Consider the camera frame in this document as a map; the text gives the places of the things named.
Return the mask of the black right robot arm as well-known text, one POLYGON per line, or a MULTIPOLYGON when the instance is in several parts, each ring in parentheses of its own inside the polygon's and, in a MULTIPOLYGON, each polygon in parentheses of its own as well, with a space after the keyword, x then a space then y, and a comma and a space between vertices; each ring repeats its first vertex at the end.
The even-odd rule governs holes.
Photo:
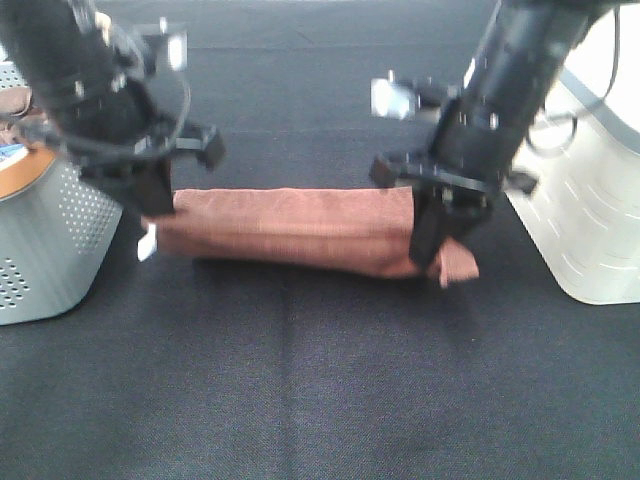
POLYGON ((371 112, 395 120, 437 114, 426 144, 379 155, 370 177, 379 188, 412 187, 409 257, 428 268, 449 238, 484 222, 506 189, 531 194, 537 181, 513 168, 570 51, 615 1, 500 1, 460 85, 372 80, 371 112))

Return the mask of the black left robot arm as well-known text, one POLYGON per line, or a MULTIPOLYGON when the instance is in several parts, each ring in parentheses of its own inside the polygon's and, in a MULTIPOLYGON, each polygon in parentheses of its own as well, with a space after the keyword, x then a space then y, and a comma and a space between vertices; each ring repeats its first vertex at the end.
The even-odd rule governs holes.
POLYGON ((102 27, 91 1, 4 1, 1 44, 46 114, 19 123, 26 143, 75 164, 122 207, 171 215, 172 161, 213 170, 223 159, 220 131, 188 119, 184 27, 102 27))

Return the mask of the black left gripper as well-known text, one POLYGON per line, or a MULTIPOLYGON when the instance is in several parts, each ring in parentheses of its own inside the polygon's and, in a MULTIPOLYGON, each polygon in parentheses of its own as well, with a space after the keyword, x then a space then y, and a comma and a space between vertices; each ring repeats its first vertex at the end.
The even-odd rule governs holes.
POLYGON ((81 166, 80 180, 140 216, 174 213, 170 162, 192 156, 208 169, 215 168, 225 146, 215 127, 205 129, 187 120, 191 89, 181 86, 176 117, 155 112, 136 133, 124 120, 94 124, 92 134, 69 133, 56 127, 35 103, 29 87, 19 89, 19 142, 46 148, 81 166))

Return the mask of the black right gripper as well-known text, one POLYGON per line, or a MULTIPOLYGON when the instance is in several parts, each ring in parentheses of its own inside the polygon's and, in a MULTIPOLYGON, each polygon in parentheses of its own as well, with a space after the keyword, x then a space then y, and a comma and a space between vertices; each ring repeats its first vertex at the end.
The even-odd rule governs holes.
POLYGON ((525 136, 523 125, 502 123, 498 114, 482 107, 462 111, 462 102, 449 102, 427 145, 409 152, 376 156, 370 177, 380 188, 409 183, 414 203, 409 258, 427 270, 448 238, 460 240, 493 213, 501 191, 532 194, 538 180, 512 162, 525 136))

